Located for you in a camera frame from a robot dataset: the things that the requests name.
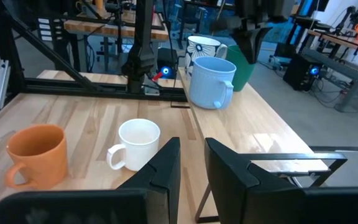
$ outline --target green cup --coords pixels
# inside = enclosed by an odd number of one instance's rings
[[[236,67],[236,74],[233,78],[233,91],[241,91],[247,84],[248,79],[254,71],[255,64],[250,65],[238,45],[231,45],[227,48],[226,60],[233,63]]]

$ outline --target light blue mug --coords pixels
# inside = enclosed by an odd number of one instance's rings
[[[224,109],[233,95],[236,66],[217,57],[198,57],[190,80],[190,100],[205,109]]]

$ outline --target floor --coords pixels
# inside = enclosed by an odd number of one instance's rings
[[[97,46],[99,41],[99,37],[90,39],[94,49],[99,48]],[[225,43],[234,42],[226,39]],[[36,77],[42,70],[54,68],[49,59],[23,38],[17,39],[16,45],[27,77]],[[163,47],[169,47],[169,44],[164,43]],[[173,41],[173,48],[178,48],[176,41]],[[274,44],[264,42],[259,60],[267,62],[274,49]],[[179,50],[178,54],[184,55],[184,51]],[[95,62],[93,71],[103,73],[103,60]],[[259,63],[249,83],[308,145],[358,147],[358,113],[339,113],[329,108],[335,101],[327,104],[328,106],[323,106],[313,95],[293,91],[277,73]],[[338,91],[338,89],[324,83],[323,91]],[[338,93],[317,93],[317,95],[319,99],[330,101],[337,97]],[[349,111],[358,111],[358,102],[355,102]],[[345,155],[349,161],[327,181],[327,185],[358,186],[358,152],[345,152]],[[307,179],[301,180],[305,185],[309,182],[310,180]]]

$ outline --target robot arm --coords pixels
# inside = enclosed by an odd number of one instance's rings
[[[250,64],[257,62],[268,22],[288,20],[295,0],[236,0],[236,15],[211,24],[210,31],[229,30]]]

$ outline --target workbench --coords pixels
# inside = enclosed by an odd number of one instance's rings
[[[179,69],[185,91],[189,83]],[[126,83],[117,75],[82,73],[92,82]],[[39,78],[70,80],[64,72],[47,70]],[[172,87],[173,80],[159,80]],[[172,108],[170,102],[122,100],[82,96],[33,95],[20,93],[0,111],[0,199],[17,192],[4,185],[4,175],[13,164],[6,153],[7,140],[32,124],[61,126],[67,137],[69,175],[52,190],[115,189],[134,172],[112,170],[106,152],[119,143],[117,130],[128,119],[145,118],[161,129],[160,147],[170,138],[180,137],[181,189],[178,223],[194,223],[197,206],[208,184],[204,163],[204,138],[212,137],[237,152],[313,153],[263,98],[249,85],[234,94],[227,110],[204,110],[192,103],[191,109]],[[270,172],[327,171],[321,160],[265,161],[258,165]],[[217,215],[212,197],[202,215]]]
[[[124,10],[122,14],[122,21],[135,23],[135,13],[136,11]],[[103,18],[109,18],[111,13],[105,12],[100,15]],[[153,26],[164,26],[164,30],[152,29],[152,48],[155,55],[155,68],[157,68],[157,54],[158,48],[160,47],[160,43],[166,42],[169,39],[168,29],[165,24],[162,24],[163,18],[161,14],[154,13],[153,17]],[[68,20],[64,23],[64,28],[67,32],[71,34],[77,35],[78,41],[78,54],[80,58],[80,71],[87,72],[88,70],[88,61],[86,57],[86,36],[92,33],[92,35],[97,35],[104,37],[104,66],[107,68],[109,57],[108,57],[108,37],[117,38],[118,37],[118,26],[115,25],[105,25],[95,23],[95,22],[81,22],[81,21],[73,21]],[[121,27],[121,35],[123,39],[133,39],[135,36],[135,27],[130,26],[122,26]]]
[[[319,37],[321,39],[335,43],[335,47],[333,48],[333,51],[329,54],[328,57],[323,55],[321,52],[317,52],[315,50],[310,49],[310,46],[315,37]],[[336,52],[340,48],[340,46],[345,46],[349,47],[350,49],[358,50],[358,40],[348,37],[334,36],[332,34],[322,34],[320,32],[309,30],[308,35],[305,37],[301,45],[300,52],[323,63],[327,67],[343,74],[344,76],[350,78],[353,81],[352,86],[349,88],[348,86],[343,85],[342,82],[340,82],[339,79],[336,78],[334,75],[331,75],[330,77],[323,77],[324,79],[336,85],[340,89],[346,91],[346,95],[343,100],[339,104],[335,105],[335,108],[338,111],[345,112],[346,106],[349,105],[351,100],[353,100],[354,98],[358,98],[358,70],[351,68],[350,66],[343,65],[337,60],[334,60]]]

